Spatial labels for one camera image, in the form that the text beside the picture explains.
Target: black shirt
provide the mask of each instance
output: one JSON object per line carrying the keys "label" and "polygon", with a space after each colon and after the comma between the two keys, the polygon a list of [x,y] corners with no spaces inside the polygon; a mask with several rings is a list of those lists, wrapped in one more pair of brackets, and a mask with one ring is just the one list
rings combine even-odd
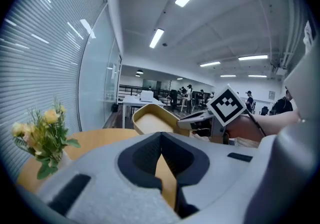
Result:
{"label": "black shirt", "polygon": [[251,105],[252,105],[252,103],[254,103],[254,98],[253,98],[252,96],[250,96],[247,101],[248,101],[250,104],[246,104],[246,108],[247,108],[249,111],[251,111],[251,110],[252,110],[252,109],[251,109]]}
{"label": "black shirt", "polygon": [[279,99],[273,106],[272,108],[273,110],[275,110],[276,114],[281,114],[284,112],[289,112],[289,111],[293,111],[293,107],[292,104],[289,100],[287,100],[286,97],[282,97],[281,99]]}

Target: human arm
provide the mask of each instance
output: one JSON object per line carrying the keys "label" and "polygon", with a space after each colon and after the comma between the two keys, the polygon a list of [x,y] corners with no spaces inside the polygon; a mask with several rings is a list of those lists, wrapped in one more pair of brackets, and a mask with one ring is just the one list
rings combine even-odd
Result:
{"label": "human arm", "polygon": [[[265,134],[275,135],[287,125],[295,124],[299,121],[298,109],[277,115],[253,115],[255,120],[264,130]],[[226,130],[230,138],[241,137],[244,139],[260,142],[263,135],[255,123],[246,114],[241,115],[232,121]]]}

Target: glass wall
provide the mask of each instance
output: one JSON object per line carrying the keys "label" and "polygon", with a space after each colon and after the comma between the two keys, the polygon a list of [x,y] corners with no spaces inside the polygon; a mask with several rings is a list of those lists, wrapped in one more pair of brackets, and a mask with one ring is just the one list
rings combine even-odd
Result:
{"label": "glass wall", "polygon": [[112,113],[112,105],[117,102],[117,90],[120,74],[121,57],[117,41],[114,40],[110,60],[106,70],[104,89],[104,121]]}
{"label": "glass wall", "polygon": [[108,6],[97,19],[85,47],[78,102],[82,131],[101,129],[117,100],[120,52]]}

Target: black slot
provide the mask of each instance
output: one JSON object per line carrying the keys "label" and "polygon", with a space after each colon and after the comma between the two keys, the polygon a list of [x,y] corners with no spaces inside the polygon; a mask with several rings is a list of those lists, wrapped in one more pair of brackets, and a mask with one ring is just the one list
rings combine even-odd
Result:
{"label": "black slot", "polygon": [[60,190],[53,200],[48,203],[48,206],[52,210],[65,216],[90,179],[91,177],[88,175],[77,174]]}
{"label": "black slot", "polygon": [[234,158],[240,161],[248,162],[250,163],[252,156],[250,155],[245,155],[245,154],[238,154],[238,153],[230,153],[228,154],[228,157]]}

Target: window blind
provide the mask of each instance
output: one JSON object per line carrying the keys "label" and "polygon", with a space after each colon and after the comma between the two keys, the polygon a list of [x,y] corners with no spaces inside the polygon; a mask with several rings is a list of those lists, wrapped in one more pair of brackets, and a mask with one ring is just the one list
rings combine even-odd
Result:
{"label": "window blind", "polygon": [[0,156],[15,181],[29,154],[12,142],[14,122],[44,112],[54,96],[79,131],[77,78],[82,54],[104,0],[15,0],[0,31]]}

